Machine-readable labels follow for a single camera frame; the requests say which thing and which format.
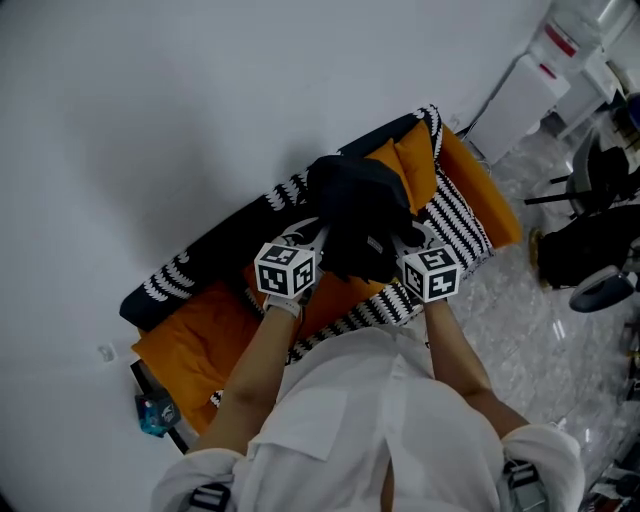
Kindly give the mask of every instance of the white wall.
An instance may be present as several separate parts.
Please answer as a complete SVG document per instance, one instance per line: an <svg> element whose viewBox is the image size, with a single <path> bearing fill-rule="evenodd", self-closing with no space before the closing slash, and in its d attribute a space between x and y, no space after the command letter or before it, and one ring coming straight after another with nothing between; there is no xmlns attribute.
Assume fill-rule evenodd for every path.
<svg viewBox="0 0 640 512"><path fill-rule="evenodd" d="M122 298L324 152L434 102L476 115L539 0L9 0L0 9L0 488L143 510L178 457L96 347Z"/></svg>

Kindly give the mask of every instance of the floor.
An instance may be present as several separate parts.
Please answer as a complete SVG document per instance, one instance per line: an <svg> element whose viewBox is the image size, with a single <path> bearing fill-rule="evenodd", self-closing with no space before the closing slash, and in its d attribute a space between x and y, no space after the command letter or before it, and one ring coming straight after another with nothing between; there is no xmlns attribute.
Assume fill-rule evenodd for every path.
<svg viewBox="0 0 640 512"><path fill-rule="evenodd" d="M522 201L562 187L548 179L569 172L569 152L540 131L491 169L525 233L569 222L566 203ZM450 304L498 396L529 421L556 422L575 436L589 483L640 430L640 403L620 400L627 365L623 324L640 309L639 294L601 312L576 313L568 306L571 290L543 291L528 261L526 240L497 251Z"/></svg>

